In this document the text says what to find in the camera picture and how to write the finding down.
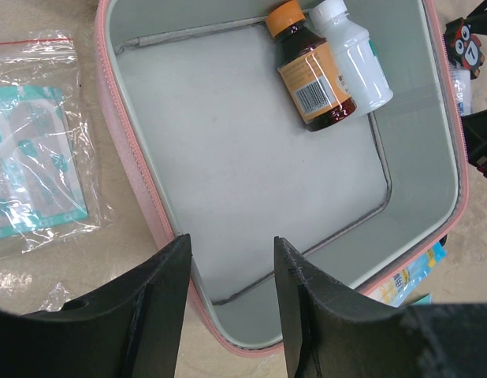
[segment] beige table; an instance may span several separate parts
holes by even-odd
[[[441,22],[467,15],[480,0],[436,0]],[[145,261],[155,251],[128,179],[107,131],[95,89],[93,20],[97,0],[0,0],[0,39],[46,28],[69,29],[82,67],[84,103],[91,114],[101,169],[102,193],[115,209],[109,228],[23,256],[0,259],[0,307],[37,310],[57,284],[59,299],[93,290]],[[474,109],[487,108],[487,38],[481,79],[474,81]],[[419,287],[435,302],[487,301],[487,180],[470,170],[469,207],[448,236],[448,256]],[[262,360],[238,358],[220,346],[191,309],[186,310],[177,376],[182,378],[286,377],[283,354]]]

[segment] white plastic bottle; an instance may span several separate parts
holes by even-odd
[[[325,0],[310,11],[315,28],[328,39],[333,56],[362,116],[393,96],[370,41],[370,33],[347,18],[343,0]]]

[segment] open case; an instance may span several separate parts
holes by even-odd
[[[368,292],[443,236],[467,201],[432,1],[346,1],[394,98],[315,133],[263,24],[281,3],[102,0],[96,20],[102,108],[151,232],[158,247],[191,234],[191,303],[248,357],[281,347],[274,236]]]

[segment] plastic bag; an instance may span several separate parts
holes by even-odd
[[[65,33],[0,42],[0,257],[108,224]]]
[[[417,260],[409,264],[401,272],[375,289],[370,298],[393,307],[399,307],[407,296],[424,280],[435,264],[445,257],[445,249],[436,243]]]

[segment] black and white cartoon figure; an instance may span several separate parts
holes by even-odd
[[[447,28],[451,29],[445,33],[445,36],[449,37],[449,40],[445,41],[447,52],[451,60],[471,71],[471,79],[476,79],[480,75],[479,68],[485,61],[485,56],[480,51],[481,42],[476,35],[471,34],[470,26],[464,23],[464,19],[457,21],[447,25]],[[455,34],[452,30],[454,26],[457,26]]]

